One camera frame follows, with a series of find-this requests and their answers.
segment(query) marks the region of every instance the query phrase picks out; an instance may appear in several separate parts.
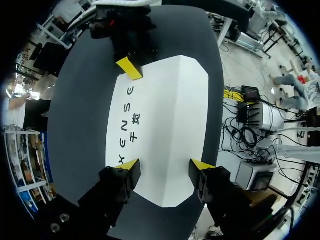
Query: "floor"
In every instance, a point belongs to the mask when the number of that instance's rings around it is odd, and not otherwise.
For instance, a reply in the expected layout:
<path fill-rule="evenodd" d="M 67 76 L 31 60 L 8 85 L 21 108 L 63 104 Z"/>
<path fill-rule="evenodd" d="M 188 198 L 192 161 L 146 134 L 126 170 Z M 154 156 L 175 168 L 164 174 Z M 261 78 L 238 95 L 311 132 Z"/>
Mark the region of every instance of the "floor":
<path fill-rule="evenodd" d="M 295 55 L 291 50 L 286 46 L 286 44 L 281 41 L 274 48 L 269 51 L 269 55 L 272 56 L 269 59 L 267 56 L 264 56 L 262 59 L 257 55 L 240 48 L 232 43 L 224 43 L 220 47 L 220 55 L 222 60 L 223 75 L 224 75 L 224 84 L 230 87 L 241 87 L 242 85 L 256 87 L 259 89 L 261 95 L 267 96 L 270 102 L 277 100 L 272 94 L 271 90 L 275 87 L 271 81 L 269 75 L 274 77 L 281 76 L 280 65 L 285 66 L 287 69 L 291 69 L 290 60 L 295 59 Z M 293 96 L 293 88 L 291 86 L 286 86 L 285 91 L 289 96 Z M 291 118 L 293 114 L 287 114 L 287 118 Z M 286 128 L 294 127 L 296 124 L 286 124 Z M 294 132 L 288 132 L 287 136 L 296 140 L 297 136 Z M 292 143 L 288 140 L 284 141 L 285 144 L 291 145 Z M 297 164 L 281 162 L 282 168 L 295 168 L 302 169 Z M 301 172 L 295 170 L 287 170 L 286 175 L 296 181 L 299 180 Z M 296 184 L 292 183 L 290 180 L 282 177 L 276 170 L 276 174 L 271 183 L 274 187 L 278 188 L 288 196 L 292 195 L 296 190 Z M 284 204 L 286 200 L 282 198 L 279 202 L 273 207 L 274 213 L 277 212 Z M 214 221 L 205 207 L 202 215 L 197 224 L 197 233 L 199 239 L 202 239 L 205 234 L 209 231 L 209 227 L 214 225 Z M 284 227 L 284 230 L 274 231 L 267 239 L 269 240 L 278 240 L 283 239 L 288 232 L 288 229 Z"/>
<path fill-rule="evenodd" d="M 279 66 L 283 65 L 290 69 L 290 60 L 295 58 L 294 54 L 283 41 L 270 50 L 269 54 L 272 56 L 272 59 L 269 59 L 267 56 L 261 59 L 257 55 L 231 43 L 223 43 L 220 47 L 220 54 L 223 67 L 224 84 L 226 86 L 239 87 L 247 85 L 257 87 L 260 90 L 260 94 L 267 96 L 272 102 L 275 100 L 271 93 L 271 89 L 274 87 L 274 84 L 270 80 L 269 75 L 271 74 L 275 77 L 280 76 L 281 71 Z M 44 76 L 36 83 L 34 91 L 40 92 L 40 97 L 44 100 L 52 99 L 54 97 L 56 81 L 57 78 L 52 75 Z M 286 88 L 286 91 L 289 95 L 293 94 L 291 87 Z M 282 163 L 281 167 L 297 168 L 293 163 L 286 162 Z M 294 170 L 287 171 L 286 174 L 288 177 L 295 180 L 300 176 L 300 172 Z M 294 184 L 278 173 L 275 174 L 272 185 L 287 195 L 291 195 L 295 190 Z M 284 200 L 280 201 L 276 209 L 279 209 L 284 203 Z M 214 222 L 208 209 L 205 208 L 197 224 L 197 231 L 200 239 L 204 237 L 206 232 L 209 230 L 209 227 L 212 225 L 214 225 Z M 269 239 L 281 238 L 283 238 L 283 233 L 275 232 Z"/>

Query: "person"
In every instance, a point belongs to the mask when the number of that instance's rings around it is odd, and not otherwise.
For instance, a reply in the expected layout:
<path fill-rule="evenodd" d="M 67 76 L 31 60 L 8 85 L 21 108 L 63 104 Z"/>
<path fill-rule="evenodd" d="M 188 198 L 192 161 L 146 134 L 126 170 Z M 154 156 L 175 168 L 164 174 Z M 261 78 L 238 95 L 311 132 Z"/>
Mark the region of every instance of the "person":
<path fill-rule="evenodd" d="M 62 0 L 52 11 L 53 16 L 62 24 L 64 32 L 82 14 L 82 7 L 76 0 Z"/>
<path fill-rule="evenodd" d="M 302 84 L 293 75 L 278 76 L 271 79 L 276 86 L 293 86 L 299 96 L 293 96 L 286 99 L 280 99 L 280 104 L 286 109 L 298 109 L 306 111 L 313 108 L 320 109 L 320 76 L 313 72 L 310 64 L 306 65 L 310 80 Z"/>
<path fill-rule="evenodd" d="M 47 132 L 48 118 L 42 116 L 50 109 L 51 100 L 28 100 L 31 94 L 11 99 L 6 97 L 2 106 L 2 127 L 19 127 Z"/>

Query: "person's arm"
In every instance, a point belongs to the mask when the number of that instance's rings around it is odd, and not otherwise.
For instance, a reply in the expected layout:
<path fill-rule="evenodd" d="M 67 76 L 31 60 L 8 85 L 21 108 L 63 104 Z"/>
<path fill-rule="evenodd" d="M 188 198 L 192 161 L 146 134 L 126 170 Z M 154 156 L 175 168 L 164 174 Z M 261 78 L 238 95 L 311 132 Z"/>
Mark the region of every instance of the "person's arm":
<path fill-rule="evenodd" d="M 31 97 L 31 94 L 28 92 L 26 95 L 23 95 L 20 98 L 11 99 L 9 102 L 9 110 L 20 108 L 23 104 L 25 104 L 27 99 L 30 97 Z"/>
<path fill-rule="evenodd" d="M 64 21 L 64 19 L 61 16 L 56 17 L 56 19 L 62 23 L 62 24 L 66 24 L 66 22 Z"/>

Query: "person's leg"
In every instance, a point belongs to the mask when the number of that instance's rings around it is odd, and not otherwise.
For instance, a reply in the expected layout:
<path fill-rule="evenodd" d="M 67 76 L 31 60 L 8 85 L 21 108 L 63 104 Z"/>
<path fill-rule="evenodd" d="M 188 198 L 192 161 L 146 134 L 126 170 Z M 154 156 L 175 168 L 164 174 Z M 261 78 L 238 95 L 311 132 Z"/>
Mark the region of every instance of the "person's leg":
<path fill-rule="evenodd" d="M 281 101 L 281 105 L 285 109 L 298 109 L 306 110 L 308 108 L 308 102 L 305 98 L 300 96 L 293 96 Z"/>
<path fill-rule="evenodd" d="M 288 74 L 286 76 L 275 77 L 274 83 L 276 85 L 293 86 L 294 89 L 299 93 L 301 97 L 303 98 L 305 97 L 305 86 L 291 74 Z"/>

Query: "black table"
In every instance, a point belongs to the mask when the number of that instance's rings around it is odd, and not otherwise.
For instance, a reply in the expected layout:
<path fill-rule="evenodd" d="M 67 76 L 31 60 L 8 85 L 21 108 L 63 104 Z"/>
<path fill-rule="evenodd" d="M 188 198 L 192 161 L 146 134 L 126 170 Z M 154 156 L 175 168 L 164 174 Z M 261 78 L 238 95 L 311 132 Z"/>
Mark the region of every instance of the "black table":
<path fill-rule="evenodd" d="M 202 161 L 215 165 L 223 112 L 223 69 L 217 40 L 205 11 L 157 6 L 149 15 L 158 59 L 184 55 L 209 75 L 209 100 Z M 48 120 L 48 152 L 58 194 L 72 203 L 99 180 L 106 165 L 110 104 L 120 69 L 109 39 L 86 31 L 68 56 L 57 81 Z M 161 208 L 134 193 L 109 235 L 122 240 L 186 240 L 203 210 L 197 196 L 175 208 Z"/>

